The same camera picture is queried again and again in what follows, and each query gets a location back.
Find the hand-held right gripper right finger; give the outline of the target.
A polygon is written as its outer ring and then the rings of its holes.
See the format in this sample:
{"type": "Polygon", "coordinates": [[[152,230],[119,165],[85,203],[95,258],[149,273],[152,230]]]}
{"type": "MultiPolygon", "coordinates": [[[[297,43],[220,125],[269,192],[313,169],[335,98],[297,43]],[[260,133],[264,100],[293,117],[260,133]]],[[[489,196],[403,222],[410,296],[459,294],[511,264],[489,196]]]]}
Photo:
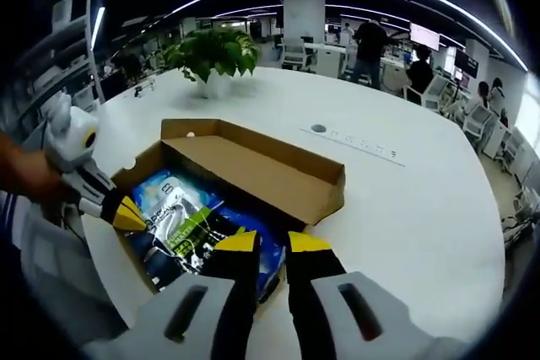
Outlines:
{"type": "Polygon", "coordinates": [[[289,233],[289,312],[304,359],[458,359],[466,343],[415,325],[408,306],[324,240],[289,233]]]}

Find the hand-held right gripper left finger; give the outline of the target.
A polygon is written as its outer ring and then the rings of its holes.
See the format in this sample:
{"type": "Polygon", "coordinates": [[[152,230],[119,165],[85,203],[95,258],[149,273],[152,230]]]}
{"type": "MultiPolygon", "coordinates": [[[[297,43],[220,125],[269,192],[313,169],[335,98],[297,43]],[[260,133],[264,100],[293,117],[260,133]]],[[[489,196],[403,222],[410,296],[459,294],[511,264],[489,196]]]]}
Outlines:
{"type": "Polygon", "coordinates": [[[185,273],[143,305],[135,326],[92,341],[89,359],[243,359],[257,306],[260,238],[235,234],[215,246],[206,271],[185,273]]]}

